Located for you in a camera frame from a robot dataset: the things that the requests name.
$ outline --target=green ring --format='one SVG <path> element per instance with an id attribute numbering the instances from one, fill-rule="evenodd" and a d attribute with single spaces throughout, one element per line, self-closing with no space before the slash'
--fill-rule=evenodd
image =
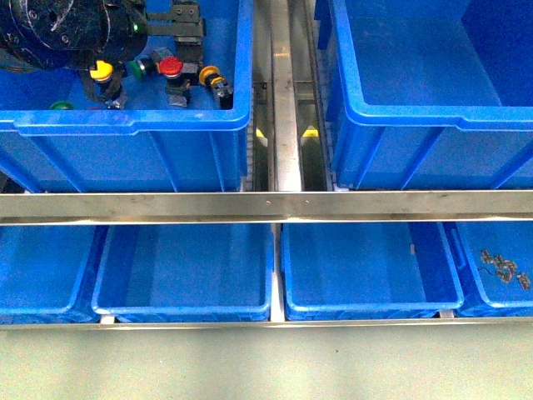
<path id="1" fill-rule="evenodd" d="M 51 110 L 73 110 L 74 106 L 69 102 L 55 102 L 53 105 L 50 106 Z"/>

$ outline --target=yellow knob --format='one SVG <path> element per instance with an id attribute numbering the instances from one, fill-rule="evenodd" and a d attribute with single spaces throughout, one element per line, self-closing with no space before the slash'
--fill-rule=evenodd
<path id="1" fill-rule="evenodd" d="M 198 79 L 200 80 L 200 83 L 205 86 L 206 78 L 212 73 L 218 73 L 220 75 L 220 70 L 217 67 L 213 67 L 212 65 L 209 67 L 203 68 L 200 71 L 200 76 L 198 77 Z"/>
<path id="2" fill-rule="evenodd" d="M 105 61 L 98 60 L 97 69 L 90 71 L 89 73 L 91 74 L 91 78 L 95 81 L 105 81 L 113 74 L 113 65 L 108 64 Z"/>

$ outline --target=red cap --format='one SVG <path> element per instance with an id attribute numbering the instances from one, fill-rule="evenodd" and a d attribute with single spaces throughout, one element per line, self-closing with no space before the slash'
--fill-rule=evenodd
<path id="1" fill-rule="evenodd" d="M 177 59 L 177 57 L 163 58 L 159 62 L 159 72 L 168 77 L 174 77 L 181 73 L 183 69 L 183 62 Z"/>

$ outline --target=metal frame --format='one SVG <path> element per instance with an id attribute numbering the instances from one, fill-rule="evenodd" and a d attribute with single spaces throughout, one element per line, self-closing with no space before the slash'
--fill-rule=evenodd
<path id="1" fill-rule="evenodd" d="M 296 84 L 292 78 L 289 1 L 291 0 L 271 0 L 272 87 L 275 98 L 272 106 L 275 133 L 274 140 L 269 141 L 270 192 L 3 194 L 0 195 L 0 225 L 272 223 L 272 231 L 278 238 L 281 223 L 533 220 L 533 190 L 302 192 L 301 157 L 296 129 Z M 308 27 L 312 29 L 307 3 L 306 11 Z M 310 49 L 314 78 L 316 78 L 316 58 L 312 42 Z M 318 115 L 320 119 L 322 115 L 320 106 Z M 0 330 L 106 331 L 109 329 L 433 326 L 533 323 L 533 318 L 455 318 L 453 313 L 442 312 L 439 318 L 432 319 L 288 322 L 284 312 L 282 274 L 277 247 L 270 322 L 168 324 L 115 322 L 113 316 L 106 316 L 100 324 L 4 325 Z"/>

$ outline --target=blue crate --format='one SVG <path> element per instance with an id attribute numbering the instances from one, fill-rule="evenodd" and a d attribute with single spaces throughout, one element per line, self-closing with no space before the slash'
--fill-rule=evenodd
<path id="1" fill-rule="evenodd" d="M 291 320 L 430 318 L 463 303 L 440 224 L 285 225 L 281 242 Z"/>
<path id="2" fill-rule="evenodd" d="M 267 225 L 112 227 L 92 307 L 124 323 L 265 321 L 272 253 Z"/>
<path id="3" fill-rule="evenodd" d="M 533 288 L 523 288 L 516 275 L 533 281 L 533 222 L 462 222 L 445 224 L 452 245 L 465 304 L 464 317 L 533 316 Z M 483 262 L 481 252 L 516 263 L 509 283 L 496 276 L 496 266 Z"/>
<path id="4" fill-rule="evenodd" d="M 105 227 L 0 227 L 0 324 L 89 323 Z"/>
<path id="5" fill-rule="evenodd" d="M 337 184 L 533 188 L 533 2 L 319 0 Z"/>
<path id="6" fill-rule="evenodd" d="M 252 0 L 200 0 L 205 64 L 234 82 L 232 110 L 217 109 L 204 87 L 188 109 L 167 104 L 164 77 L 124 81 L 126 111 L 88 111 L 77 74 L 0 71 L 0 171 L 31 192 L 233 191 L 247 172 L 252 101 Z M 166 11 L 170 0 L 148 0 Z M 174 48 L 154 37 L 153 48 Z M 79 111 L 46 111 L 58 100 Z"/>

